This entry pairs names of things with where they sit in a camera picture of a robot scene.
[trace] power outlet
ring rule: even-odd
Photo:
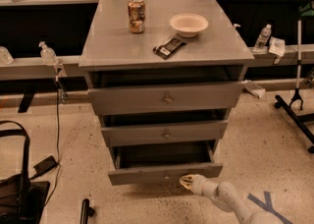
[[[55,72],[59,78],[65,78],[67,76],[67,72],[63,64],[58,64],[53,67],[55,68]]]

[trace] white bowl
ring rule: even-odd
[[[195,37],[207,29],[208,22],[202,16],[195,14],[179,14],[170,19],[170,26],[183,37]]]

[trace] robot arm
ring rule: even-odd
[[[211,182],[202,175],[186,175],[180,183],[194,194],[208,197],[217,207],[226,212],[233,211],[240,224],[283,224],[275,215],[261,211],[252,212],[229,182]]]

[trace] concrete floor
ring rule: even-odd
[[[224,168],[213,181],[233,183],[253,211],[261,209],[257,201],[265,204],[265,194],[269,193],[274,210],[287,220],[285,223],[311,224],[314,158],[307,152],[310,144],[303,132],[283,108],[274,107],[276,94],[290,102],[293,91],[268,90],[261,99],[243,92],[215,152],[216,162],[222,162]],[[301,96],[302,113],[314,112],[314,90],[303,89]],[[49,155],[57,158],[56,95],[37,94],[23,114],[18,114],[20,101],[20,96],[1,96],[0,117],[17,121],[27,129],[32,176],[33,165]],[[297,102],[293,108],[300,113]],[[233,213],[223,212],[208,198],[193,195],[179,183],[111,186],[107,171],[113,164],[86,93],[70,93],[59,113],[62,168],[41,224],[79,223],[81,203],[86,197],[97,212],[88,223],[237,223]],[[4,146],[0,148],[0,179],[19,172],[21,142],[19,146],[14,142],[0,142]],[[35,181],[49,181],[53,188],[56,174],[54,170]]]

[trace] plastic bottle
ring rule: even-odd
[[[261,30],[261,32],[260,32],[260,34],[256,40],[253,51],[255,51],[255,52],[261,51],[264,48],[264,46],[266,45],[269,37],[271,36],[271,33],[272,33],[272,26],[267,24]]]
[[[44,60],[47,66],[54,66],[59,63],[55,51],[53,51],[52,48],[48,47],[46,45],[46,42],[40,41],[39,47],[42,48],[40,51],[41,58]]]
[[[10,64],[13,63],[14,59],[10,54],[9,50],[5,47],[0,47],[0,63]]]

